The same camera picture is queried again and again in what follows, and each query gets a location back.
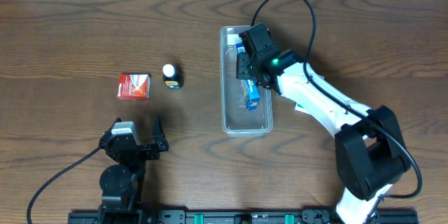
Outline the red orange medicine box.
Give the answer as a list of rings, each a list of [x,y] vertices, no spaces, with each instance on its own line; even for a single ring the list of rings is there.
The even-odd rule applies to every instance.
[[[117,98],[122,101],[147,101],[150,99],[149,74],[120,74]]]

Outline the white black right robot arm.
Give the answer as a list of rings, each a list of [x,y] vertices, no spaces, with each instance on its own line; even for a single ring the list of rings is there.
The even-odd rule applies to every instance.
[[[416,166],[391,109],[372,109],[349,98],[296,52],[266,48],[240,55],[238,75],[300,105],[333,137],[337,173],[344,186],[335,207],[338,222],[372,220],[391,187]]]

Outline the clear plastic container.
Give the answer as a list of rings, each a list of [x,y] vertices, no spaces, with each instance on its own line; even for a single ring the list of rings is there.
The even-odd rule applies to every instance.
[[[258,88],[260,101],[257,108],[246,109],[241,83],[236,78],[239,34],[248,25],[227,26],[220,30],[220,88],[223,131],[229,137],[259,137],[274,126],[271,92]]]

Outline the dark bottle white cap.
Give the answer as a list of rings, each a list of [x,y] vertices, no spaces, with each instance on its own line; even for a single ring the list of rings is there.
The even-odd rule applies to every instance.
[[[162,68],[164,84],[173,90],[182,88],[183,78],[179,70],[173,64],[166,64]]]

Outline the white green medicine box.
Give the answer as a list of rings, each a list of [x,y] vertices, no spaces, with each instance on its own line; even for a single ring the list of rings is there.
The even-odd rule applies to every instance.
[[[296,111],[299,111],[299,112],[302,112],[302,113],[306,113],[306,114],[308,114],[308,111],[305,109],[305,108],[303,108],[300,104],[296,104],[295,105],[295,110]]]

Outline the blue medicine box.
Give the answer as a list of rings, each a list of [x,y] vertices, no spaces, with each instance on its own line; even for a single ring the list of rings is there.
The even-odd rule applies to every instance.
[[[237,54],[238,53],[246,53],[245,48],[242,43],[237,43],[235,45]],[[258,102],[260,101],[260,93],[256,87],[255,79],[248,80],[240,80],[241,89],[243,92],[243,97],[245,101],[245,107],[247,111],[255,110],[258,106]]]

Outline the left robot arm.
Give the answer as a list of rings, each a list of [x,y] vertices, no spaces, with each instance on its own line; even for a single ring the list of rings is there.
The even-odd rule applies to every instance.
[[[95,223],[251,223],[252,215],[228,211],[190,214],[186,211],[157,210],[141,202],[147,161],[158,160],[169,150],[160,117],[155,118],[153,142],[137,143],[138,132],[132,121],[117,118],[99,140],[115,161],[100,176],[101,205]]]

